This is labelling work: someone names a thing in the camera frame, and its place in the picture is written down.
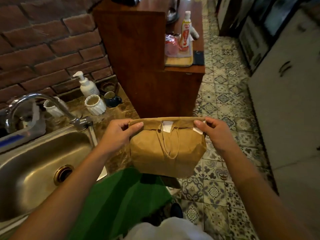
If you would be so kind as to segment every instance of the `chrome faucet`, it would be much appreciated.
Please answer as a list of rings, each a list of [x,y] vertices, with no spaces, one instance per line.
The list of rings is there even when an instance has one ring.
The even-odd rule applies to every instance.
[[[7,115],[6,115],[6,120],[5,120],[5,128],[8,133],[13,133],[13,132],[17,131],[12,123],[13,118],[14,118],[14,114],[15,114],[17,108],[25,101],[28,101],[30,99],[37,99],[37,98],[46,99],[46,100],[49,100],[50,102],[52,102],[59,110],[61,110],[65,114],[65,116],[67,116],[69,118],[70,122],[79,131],[85,130],[88,127],[88,125],[90,125],[92,123],[91,118],[88,116],[83,117],[81,119],[78,119],[77,117],[75,117],[72,113],[69,112],[69,110],[65,106],[63,106],[57,99],[55,99],[52,96],[45,95],[42,93],[30,93],[30,94],[27,94],[27,95],[24,95],[20,98],[15,99],[8,106],[9,109],[7,110]]]

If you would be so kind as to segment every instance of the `white cloth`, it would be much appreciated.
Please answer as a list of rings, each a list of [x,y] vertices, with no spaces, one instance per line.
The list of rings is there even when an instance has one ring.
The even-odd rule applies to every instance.
[[[199,227],[186,219],[170,217],[160,226],[143,222],[134,226],[124,240],[213,240]]]

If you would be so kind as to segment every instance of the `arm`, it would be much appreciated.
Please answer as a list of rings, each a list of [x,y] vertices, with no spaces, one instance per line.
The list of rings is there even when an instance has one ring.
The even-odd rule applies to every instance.
[[[10,240],[65,239],[106,160],[143,126],[141,122],[123,130],[130,121],[111,121],[100,143],[66,181],[29,215]]]
[[[194,121],[208,134],[214,148],[226,162],[239,195],[260,239],[314,239],[296,217],[286,209],[257,168],[242,153],[220,120],[205,118],[209,125]]]

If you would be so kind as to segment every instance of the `brick wall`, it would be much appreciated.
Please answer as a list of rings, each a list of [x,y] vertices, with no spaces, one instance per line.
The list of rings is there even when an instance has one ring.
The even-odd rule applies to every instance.
[[[30,92],[56,95],[113,74],[88,10],[100,0],[0,0],[0,109]]]

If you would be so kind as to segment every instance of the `soap dispenser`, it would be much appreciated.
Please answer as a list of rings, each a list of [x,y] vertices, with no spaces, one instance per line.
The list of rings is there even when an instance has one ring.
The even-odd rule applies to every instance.
[[[90,95],[99,95],[99,90],[94,84],[93,81],[88,80],[86,77],[83,76],[82,71],[76,72],[73,77],[79,77],[80,78],[80,90],[83,93],[83,95],[87,98]]]

